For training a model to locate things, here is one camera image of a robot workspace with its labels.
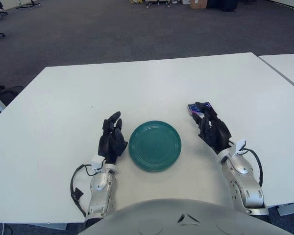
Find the small object in robot hand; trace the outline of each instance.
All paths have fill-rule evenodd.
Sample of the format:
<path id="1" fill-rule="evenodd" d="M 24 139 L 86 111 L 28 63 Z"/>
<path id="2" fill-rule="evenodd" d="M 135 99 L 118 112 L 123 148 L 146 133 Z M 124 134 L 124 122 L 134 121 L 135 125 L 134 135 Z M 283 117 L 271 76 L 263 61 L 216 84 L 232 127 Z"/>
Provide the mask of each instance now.
<path id="1" fill-rule="evenodd" d="M 207 107 L 211 107 L 211 105 L 210 105 L 209 102 L 206 102 L 205 105 Z M 197 114 L 199 116 L 203 116 L 204 115 L 204 113 L 198 107 L 196 107 L 195 104 L 188 104 L 187 105 L 187 108 L 188 108 L 188 111 L 190 112 L 190 115 L 192 115 L 192 113 L 195 113 L 195 114 Z"/>

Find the white connector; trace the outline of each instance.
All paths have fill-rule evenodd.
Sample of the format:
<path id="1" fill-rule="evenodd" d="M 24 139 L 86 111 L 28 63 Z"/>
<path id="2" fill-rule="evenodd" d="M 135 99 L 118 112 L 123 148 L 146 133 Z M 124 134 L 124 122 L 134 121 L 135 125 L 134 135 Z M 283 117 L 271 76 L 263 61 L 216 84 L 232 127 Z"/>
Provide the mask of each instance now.
<path id="1" fill-rule="evenodd" d="M 105 161 L 105 158 L 103 156 L 96 154 L 93 157 L 93 159 L 90 161 L 92 165 L 92 170 L 94 172 L 105 172 L 104 161 Z"/>

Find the white table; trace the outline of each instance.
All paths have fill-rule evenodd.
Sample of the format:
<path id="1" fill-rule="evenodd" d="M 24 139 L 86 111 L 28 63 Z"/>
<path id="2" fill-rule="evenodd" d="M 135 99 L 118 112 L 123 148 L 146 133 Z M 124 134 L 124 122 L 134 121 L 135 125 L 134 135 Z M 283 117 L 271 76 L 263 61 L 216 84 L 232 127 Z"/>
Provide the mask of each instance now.
<path id="1" fill-rule="evenodd" d="M 259 56 L 294 86 L 294 54 Z"/>
<path id="2" fill-rule="evenodd" d="M 155 198 L 233 208 L 216 155 L 187 111 L 195 101 L 209 101 L 232 140 L 245 137 L 257 152 L 266 204 L 294 202 L 294 87 L 243 53 L 45 68 L 0 115 L 0 222 L 83 222 L 70 179 L 97 152 L 102 122 L 118 110 L 126 140 L 141 123 L 162 120 L 180 134 L 182 151 L 169 169 L 148 173 L 126 149 L 117 161 L 117 209 Z M 74 182 L 85 209 L 90 179 L 80 172 Z"/>

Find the silver robotic forearm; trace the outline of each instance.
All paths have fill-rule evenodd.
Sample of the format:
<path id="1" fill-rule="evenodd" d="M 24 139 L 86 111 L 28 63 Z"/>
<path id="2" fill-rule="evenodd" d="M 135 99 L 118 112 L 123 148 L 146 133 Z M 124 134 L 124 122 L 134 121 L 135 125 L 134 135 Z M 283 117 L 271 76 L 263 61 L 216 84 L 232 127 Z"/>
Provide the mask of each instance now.
<path id="1" fill-rule="evenodd" d="M 233 146 L 218 154 L 222 171 L 227 179 L 232 194 L 234 208 L 249 215 L 267 215 L 268 209 L 260 185 L 256 182 L 253 168 Z"/>
<path id="2" fill-rule="evenodd" d="M 116 190 L 116 167 L 114 164 L 104 164 L 103 169 L 93 176 L 90 189 L 91 199 L 85 221 L 102 219 L 114 212 L 114 194 Z"/>

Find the green plate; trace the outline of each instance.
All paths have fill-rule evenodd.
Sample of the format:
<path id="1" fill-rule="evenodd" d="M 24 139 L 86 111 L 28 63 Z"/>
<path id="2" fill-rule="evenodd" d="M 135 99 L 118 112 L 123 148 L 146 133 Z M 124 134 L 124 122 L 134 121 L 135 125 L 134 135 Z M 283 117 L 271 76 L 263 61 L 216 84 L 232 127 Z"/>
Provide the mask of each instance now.
<path id="1" fill-rule="evenodd" d="M 147 171 L 161 171 L 177 160 L 181 152 L 181 139 L 169 124 L 148 121 L 135 129 L 128 146 L 136 165 Z"/>

